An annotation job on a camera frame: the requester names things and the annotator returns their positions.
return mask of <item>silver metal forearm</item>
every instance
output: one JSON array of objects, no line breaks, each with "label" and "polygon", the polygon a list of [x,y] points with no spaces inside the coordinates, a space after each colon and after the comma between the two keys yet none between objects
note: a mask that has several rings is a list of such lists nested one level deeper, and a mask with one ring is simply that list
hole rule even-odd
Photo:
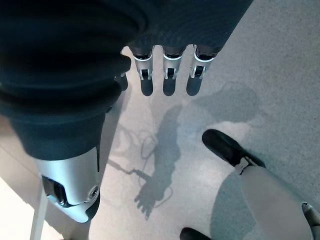
[{"label": "silver metal forearm", "polygon": [[93,217],[86,211],[100,194],[99,153],[96,147],[68,159],[35,159],[35,164],[42,175],[46,195],[55,206],[80,223]]}]

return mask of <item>speckled floor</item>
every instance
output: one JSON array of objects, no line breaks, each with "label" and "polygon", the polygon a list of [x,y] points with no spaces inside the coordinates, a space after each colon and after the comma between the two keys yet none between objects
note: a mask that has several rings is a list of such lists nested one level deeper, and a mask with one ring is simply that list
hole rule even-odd
[{"label": "speckled floor", "polygon": [[[201,142],[208,128],[226,132],[320,202],[319,13],[317,0],[256,0],[194,97],[186,93],[191,46],[171,97],[162,93],[159,47],[152,96],[141,94],[133,63],[89,239],[178,240],[186,226],[215,240],[263,239],[233,169]],[[107,121],[115,121],[112,114]],[[0,131],[0,177],[34,208],[37,170],[3,118]],[[78,225],[52,206],[47,222],[66,239],[86,239],[88,224]],[[11,226],[19,229],[13,220]]]}]

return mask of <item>black shoe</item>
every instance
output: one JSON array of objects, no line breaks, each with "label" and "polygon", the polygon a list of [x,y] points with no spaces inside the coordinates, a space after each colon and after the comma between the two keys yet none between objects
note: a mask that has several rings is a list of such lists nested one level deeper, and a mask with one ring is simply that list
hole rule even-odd
[{"label": "black shoe", "polygon": [[249,158],[258,166],[266,167],[265,164],[249,152],[244,150],[237,141],[221,131],[209,129],[202,135],[202,142],[215,155],[235,167],[244,157]]},{"label": "black shoe", "polygon": [[203,235],[201,232],[194,230],[190,227],[185,227],[180,233],[180,240],[211,240],[206,235]]}]

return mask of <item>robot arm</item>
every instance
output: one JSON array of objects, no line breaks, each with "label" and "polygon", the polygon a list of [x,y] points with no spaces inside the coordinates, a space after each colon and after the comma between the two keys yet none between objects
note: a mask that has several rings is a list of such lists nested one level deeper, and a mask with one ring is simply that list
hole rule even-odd
[{"label": "robot arm", "polygon": [[187,84],[195,95],[251,2],[1,2],[0,113],[35,158],[46,195],[60,210],[81,223],[98,210],[102,126],[126,89],[115,76],[125,77],[131,63],[122,48],[130,46],[142,92],[150,95],[152,49],[164,46],[163,91],[172,95],[183,51],[195,44]]}]

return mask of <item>silver joint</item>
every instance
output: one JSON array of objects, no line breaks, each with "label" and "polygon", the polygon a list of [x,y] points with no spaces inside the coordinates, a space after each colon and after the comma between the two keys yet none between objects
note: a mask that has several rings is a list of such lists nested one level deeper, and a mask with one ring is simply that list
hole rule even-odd
[{"label": "silver joint", "polygon": [[176,58],[170,58],[167,57],[165,54],[163,55],[163,72],[164,72],[164,78],[168,79],[168,71],[169,69],[173,69],[173,76],[172,79],[176,79],[179,68],[180,68],[180,63],[181,63],[182,55]]},{"label": "silver joint", "polygon": [[152,71],[153,71],[153,54],[147,59],[140,59],[136,56],[134,57],[136,69],[139,73],[139,77],[141,80],[151,80],[152,79]]},{"label": "silver joint", "polygon": [[195,78],[195,76],[199,76],[200,79],[202,79],[208,70],[211,62],[213,61],[214,57],[212,57],[209,60],[201,60],[198,58],[197,54],[197,47],[194,48],[194,54],[193,54],[193,59],[191,63],[191,70],[190,70],[190,77]]}]

